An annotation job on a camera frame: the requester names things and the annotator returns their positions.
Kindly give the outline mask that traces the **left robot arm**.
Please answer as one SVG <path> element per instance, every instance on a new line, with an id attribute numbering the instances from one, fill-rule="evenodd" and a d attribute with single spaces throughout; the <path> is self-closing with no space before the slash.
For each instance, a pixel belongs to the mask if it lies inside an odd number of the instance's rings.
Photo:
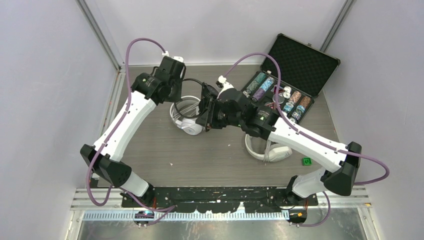
<path id="1" fill-rule="evenodd" d="M 146 117 L 164 102 L 181 99 L 186 66 L 181 56 L 164 56 L 152 73 L 138 75 L 122 109 L 103 135 L 92 145 L 84 144 L 80 154 L 91 173 L 110 185 L 131 192 L 141 207 L 153 202 L 150 184 L 122 162 L 124 152 Z"/>

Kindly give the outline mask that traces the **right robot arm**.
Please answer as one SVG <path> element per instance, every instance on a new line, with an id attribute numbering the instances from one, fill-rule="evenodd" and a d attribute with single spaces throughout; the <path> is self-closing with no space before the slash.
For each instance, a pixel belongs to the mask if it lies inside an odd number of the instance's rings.
<path id="1" fill-rule="evenodd" d="M 233 87 L 219 94 L 204 93 L 198 107 L 196 123 L 206 130 L 239 127 L 251 137 L 282 144 L 321 165 L 319 170 L 290 179 L 285 198 L 291 205 L 323 191 L 351 195 L 360 165 L 359 144 L 345 145 L 317 135 L 281 116 L 275 108 L 248 100 Z"/>

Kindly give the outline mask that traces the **small white headphones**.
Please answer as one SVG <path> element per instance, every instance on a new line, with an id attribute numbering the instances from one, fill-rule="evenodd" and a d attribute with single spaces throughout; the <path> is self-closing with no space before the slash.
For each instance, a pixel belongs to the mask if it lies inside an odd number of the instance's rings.
<path id="1" fill-rule="evenodd" d="M 205 131 L 203 126 L 196 123 L 196 116 L 200 113 L 200 101 L 196 96 L 186 95 L 181 97 L 181 101 L 172 103 L 169 108 L 169 116 L 174 125 L 191 136 Z"/>

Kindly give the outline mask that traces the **large white grey headphones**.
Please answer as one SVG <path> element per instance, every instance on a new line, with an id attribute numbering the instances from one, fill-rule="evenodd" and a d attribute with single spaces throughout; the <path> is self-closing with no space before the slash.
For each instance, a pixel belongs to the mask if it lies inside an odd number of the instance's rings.
<path id="1" fill-rule="evenodd" d="M 255 159 L 263 162 L 279 162 L 287 159 L 293 154 L 290 147 L 282 145 L 280 143 L 273 143 L 270 140 L 267 141 L 266 147 L 263 153 L 254 151 L 252 146 L 252 139 L 254 137 L 246 134 L 244 137 L 244 144 L 247 152 Z"/>

